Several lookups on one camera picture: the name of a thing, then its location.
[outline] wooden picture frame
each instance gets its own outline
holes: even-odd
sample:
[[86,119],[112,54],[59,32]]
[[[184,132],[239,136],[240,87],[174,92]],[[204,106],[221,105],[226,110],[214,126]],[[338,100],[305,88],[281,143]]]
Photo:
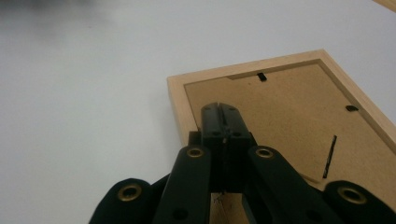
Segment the wooden picture frame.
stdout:
[[[259,73],[268,81],[262,83]],[[167,81],[183,145],[188,144],[189,132],[199,129],[200,108],[222,101],[240,110],[254,136],[274,133],[263,140],[259,137],[259,145],[284,148],[280,152],[308,184],[323,189],[333,180],[352,181],[396,210],[396,128],[324,49],[173,76]],[[347,105],[359,111],[347,111]],[[259,112],[255,106],[261,106]],[[298,150],[283,144],[282,133]],[[326,159],[332,133],[341,134],[340,143],[332,176],[324,179],[319,167]],[[220,198],[212,206],[213,223],[248,223],[241,205],[235,205],[240,204],[239,196]]]

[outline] white table surface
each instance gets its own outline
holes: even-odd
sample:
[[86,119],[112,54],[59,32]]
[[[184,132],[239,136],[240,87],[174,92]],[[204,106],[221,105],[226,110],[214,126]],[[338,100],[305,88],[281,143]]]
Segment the white table surface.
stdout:
[[172,75],[326,49],[395,123],[395,40],[369,0],[0,0],[0,223],[87,223],[169,173]]

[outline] metal rivet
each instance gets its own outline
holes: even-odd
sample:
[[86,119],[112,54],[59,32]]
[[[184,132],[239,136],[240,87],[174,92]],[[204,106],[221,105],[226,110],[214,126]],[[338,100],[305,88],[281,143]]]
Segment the metal rivet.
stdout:
[[138,184],[130,184],[119,190],[118,197],[123,202],[130,202],[137,199],[142,194],[142,187]]
[[339,187],[338,194],[346,201],[355,204],[367,203],[367,198],[357,190],[350,187]]
[[189,148],[187,150],[187,155],[191,158],[200,158],[204,156],[204,154],[205,154],[204,151],[198,147]]
[[274,152],[266,148],[259,148],[256,150],[256,155],[264,159],[271,159],[274,157]]

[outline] white surface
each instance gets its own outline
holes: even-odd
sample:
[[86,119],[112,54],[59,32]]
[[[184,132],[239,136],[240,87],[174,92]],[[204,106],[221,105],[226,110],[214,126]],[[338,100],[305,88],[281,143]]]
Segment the white surface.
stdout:
[[87,223],[167,174],[172,75],[326,49],[395,122],[395,40],[372,1],[0,0],[0,223]]

